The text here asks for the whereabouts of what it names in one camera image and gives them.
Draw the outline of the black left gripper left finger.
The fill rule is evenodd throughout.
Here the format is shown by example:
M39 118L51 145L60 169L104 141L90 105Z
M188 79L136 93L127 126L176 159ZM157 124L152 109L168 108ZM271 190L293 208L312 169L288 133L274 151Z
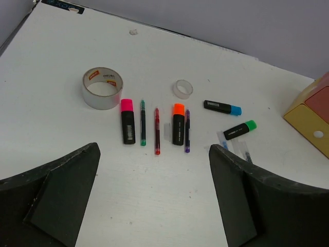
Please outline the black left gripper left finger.
M1 246L75 246L100 160L89 143L1 180Z

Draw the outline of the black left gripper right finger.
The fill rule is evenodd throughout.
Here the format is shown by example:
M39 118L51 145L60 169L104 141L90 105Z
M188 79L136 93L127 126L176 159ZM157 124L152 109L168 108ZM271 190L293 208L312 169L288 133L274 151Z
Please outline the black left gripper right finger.
M328 246L328 190L249 163L220 145L209 161L229 246Z

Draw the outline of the green cap black highlighter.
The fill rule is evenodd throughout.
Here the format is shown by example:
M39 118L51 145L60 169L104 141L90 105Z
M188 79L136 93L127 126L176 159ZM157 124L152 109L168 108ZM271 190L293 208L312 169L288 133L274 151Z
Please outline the green cap black highlighter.
M242 136L250 131L253 131L256 128L257 128L256 122L254 120L249 120L245 123L242 123L240 125L237 125L235 127L232 127L231 129L224 131L223 134L226 140L231 140L239 136Z

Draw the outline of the yellow drawer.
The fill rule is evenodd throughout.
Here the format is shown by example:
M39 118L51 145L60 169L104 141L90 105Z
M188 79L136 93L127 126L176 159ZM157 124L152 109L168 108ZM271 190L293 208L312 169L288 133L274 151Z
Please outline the yellow drawer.
M311 95L311 91L318 84L317 80L296 97L283 118L322 154L328 157L328 123L305 104L306 99Z

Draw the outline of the blue cap black highlighter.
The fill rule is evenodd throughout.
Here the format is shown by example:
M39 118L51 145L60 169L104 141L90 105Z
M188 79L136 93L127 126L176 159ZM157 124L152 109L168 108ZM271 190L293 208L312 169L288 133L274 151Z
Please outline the blue cap black highlighter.
M204 108L234 116L240 116L242 114L242 109L240 107L210 100L204 100Z

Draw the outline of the purple pen refill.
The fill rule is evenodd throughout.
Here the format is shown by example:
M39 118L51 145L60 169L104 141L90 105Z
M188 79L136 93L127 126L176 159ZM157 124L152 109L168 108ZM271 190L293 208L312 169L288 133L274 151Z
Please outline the purple pen refill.
M190 152L190 111L186 110L186 124L185 124L185 153Z

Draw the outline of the pink cap black highlighter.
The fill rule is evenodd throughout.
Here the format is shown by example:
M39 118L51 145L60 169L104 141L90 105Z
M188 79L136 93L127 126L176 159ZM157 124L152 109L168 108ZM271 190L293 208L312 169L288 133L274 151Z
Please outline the pink cap black highlighter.
M131 99L122 99L120 110L123 143L132 145L136 142L133 101Z

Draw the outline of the orange cap black highlighter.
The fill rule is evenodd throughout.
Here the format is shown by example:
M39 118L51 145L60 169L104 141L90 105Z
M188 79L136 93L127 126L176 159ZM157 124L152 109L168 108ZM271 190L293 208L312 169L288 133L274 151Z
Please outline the orange cap black highlighter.
M184 144L185 133L185 106L176 103L173 108L173 140L172 143L177 146Z

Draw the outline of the large clear tape roll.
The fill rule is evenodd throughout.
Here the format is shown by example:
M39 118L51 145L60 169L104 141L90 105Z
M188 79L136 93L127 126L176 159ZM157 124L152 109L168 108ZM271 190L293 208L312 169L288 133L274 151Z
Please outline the large clear tape roll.
M109 110L116 107L122 90L121 76L110 68L91 68L83 75L82 96L85 103L94 109Z

